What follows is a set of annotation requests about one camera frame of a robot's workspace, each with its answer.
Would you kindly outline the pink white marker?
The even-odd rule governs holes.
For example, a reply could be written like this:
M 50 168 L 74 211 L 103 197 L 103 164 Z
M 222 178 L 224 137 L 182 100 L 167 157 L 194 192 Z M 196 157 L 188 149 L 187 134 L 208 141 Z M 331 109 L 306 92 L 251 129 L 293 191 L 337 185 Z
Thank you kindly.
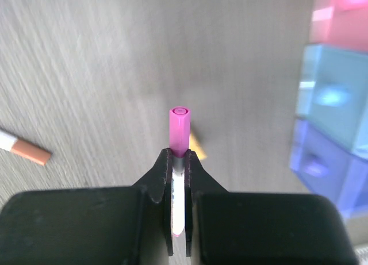
M 171 223 L 178 237 L 185 228 L 185 153 L 190 141 L 190 109 L 174 107 L 169 112 L 169 147 L 172 152 Z

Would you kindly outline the orange white marker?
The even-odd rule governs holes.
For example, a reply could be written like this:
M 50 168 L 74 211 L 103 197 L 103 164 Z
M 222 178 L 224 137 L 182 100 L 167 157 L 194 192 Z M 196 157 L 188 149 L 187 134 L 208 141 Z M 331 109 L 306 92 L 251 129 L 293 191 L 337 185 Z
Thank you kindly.
M 50 152 L 29 143 L 28 141 L 20 139 L 15 135 L 7 133 L 4 130 L 1 130 L 1 149 L 31 160 L 42 166 L 44 166 L 51 158 Z

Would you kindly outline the purple drawer box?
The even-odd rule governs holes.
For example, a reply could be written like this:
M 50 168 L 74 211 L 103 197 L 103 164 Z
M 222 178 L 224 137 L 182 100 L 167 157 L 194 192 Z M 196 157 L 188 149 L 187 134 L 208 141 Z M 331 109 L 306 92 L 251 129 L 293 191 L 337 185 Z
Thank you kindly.
M 295 121 L 289 167 L 344 218 L 367 213 L 367 160 L 346 151 L 307 120 Z

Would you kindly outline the small tan eraser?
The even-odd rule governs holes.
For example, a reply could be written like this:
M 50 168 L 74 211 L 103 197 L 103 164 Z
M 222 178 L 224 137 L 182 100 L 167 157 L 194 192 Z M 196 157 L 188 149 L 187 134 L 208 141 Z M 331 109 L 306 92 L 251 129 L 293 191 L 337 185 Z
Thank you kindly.
M 207 155 L 194 132 L 190 132 L 189 148 L 197 154 L 199 160 L 205 160 L 207 158 Z

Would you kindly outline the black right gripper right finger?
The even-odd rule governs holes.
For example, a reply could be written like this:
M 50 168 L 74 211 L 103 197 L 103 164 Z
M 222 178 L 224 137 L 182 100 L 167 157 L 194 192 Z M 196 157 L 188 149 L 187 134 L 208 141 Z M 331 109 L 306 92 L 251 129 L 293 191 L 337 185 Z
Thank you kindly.
M 185 155 L 186 255 L 192 264 L 358 264 L 334 204 L 316 194 L 240 193 Z

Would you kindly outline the teal blue drawer box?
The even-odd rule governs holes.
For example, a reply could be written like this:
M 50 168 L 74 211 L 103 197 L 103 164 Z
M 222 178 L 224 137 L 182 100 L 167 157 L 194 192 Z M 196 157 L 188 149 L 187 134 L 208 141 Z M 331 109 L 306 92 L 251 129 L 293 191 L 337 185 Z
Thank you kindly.
M 367 159 L 367 54 L 307 45 L 296 113 L 346 150 Z

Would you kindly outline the pink drawer box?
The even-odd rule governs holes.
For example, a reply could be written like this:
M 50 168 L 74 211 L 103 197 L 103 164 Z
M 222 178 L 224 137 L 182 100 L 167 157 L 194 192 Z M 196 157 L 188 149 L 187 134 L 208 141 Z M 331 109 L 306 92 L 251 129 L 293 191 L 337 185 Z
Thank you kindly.
M 309 42 L 367 52 L 367 0 L 315 0 Z

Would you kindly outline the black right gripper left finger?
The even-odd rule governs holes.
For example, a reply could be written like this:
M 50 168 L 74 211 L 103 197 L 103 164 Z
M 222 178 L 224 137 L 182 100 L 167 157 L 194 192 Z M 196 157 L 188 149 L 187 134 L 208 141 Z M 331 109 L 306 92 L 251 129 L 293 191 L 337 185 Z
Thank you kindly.
M 2 264 L 167 264 L 173 155 L 131 186 L 24 191 L 1 210 Z

